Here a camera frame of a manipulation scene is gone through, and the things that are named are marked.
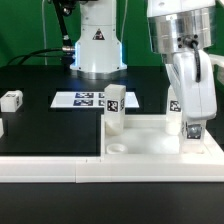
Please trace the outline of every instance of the white platform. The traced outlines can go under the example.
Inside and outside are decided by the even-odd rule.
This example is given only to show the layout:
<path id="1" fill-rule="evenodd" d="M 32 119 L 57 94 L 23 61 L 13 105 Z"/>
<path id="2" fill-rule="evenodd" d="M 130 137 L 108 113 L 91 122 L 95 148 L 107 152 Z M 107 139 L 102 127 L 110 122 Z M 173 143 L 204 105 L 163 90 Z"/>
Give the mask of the white platform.
<path id="1" fill-rule="evenodd" d="M 101 157 L 0 157 L 0 182 L 224 181 L 224 153 L 208 132 L 204 153 L 180 154 L 165 116 L 125 119 L 121 136 L 107 136 L 102 116 Z M 128 154 L 107 154 L 115 143 Z"/>

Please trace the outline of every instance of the white block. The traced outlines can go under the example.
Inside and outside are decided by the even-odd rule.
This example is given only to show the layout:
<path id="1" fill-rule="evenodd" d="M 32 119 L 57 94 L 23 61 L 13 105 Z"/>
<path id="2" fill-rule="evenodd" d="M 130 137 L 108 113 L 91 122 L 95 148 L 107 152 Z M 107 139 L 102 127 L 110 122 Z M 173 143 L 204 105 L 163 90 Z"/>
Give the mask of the white block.
<path id="1" fill-rule="evenodd" d="M 4 134 L 3 123 L 2 119 L 0 118 L 0 138 L 2 137 L 3 134 Z"/>
<path id="2" fill-rule="evenodd" d="M 16 112 L 23 103 L 23 93 L 19 90 L 8 91 L 1 98 L 2 112 Z"/>
<path id="3" fill-rule="evenodd" d="M 106 133 L 120 135 L 123 132 L 125 116 L 126 87 L 110 84 L 105 88 L 105 124 Z"/>

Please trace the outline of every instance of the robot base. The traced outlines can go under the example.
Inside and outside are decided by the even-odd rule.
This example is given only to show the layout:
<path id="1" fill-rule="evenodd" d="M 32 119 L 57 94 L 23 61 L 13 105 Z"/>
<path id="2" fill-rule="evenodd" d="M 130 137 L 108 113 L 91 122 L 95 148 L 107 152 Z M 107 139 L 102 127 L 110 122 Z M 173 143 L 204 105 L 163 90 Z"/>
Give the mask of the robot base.
<path id="1" fill-rule="evenodd" d="M 71 74 L 84 79 L 92 80 L 114 80 L 127 76 L 127 70 L 119 70 L 111 73 L 94 73 L 94 72 L 82 72 L 71 70 Z"/>

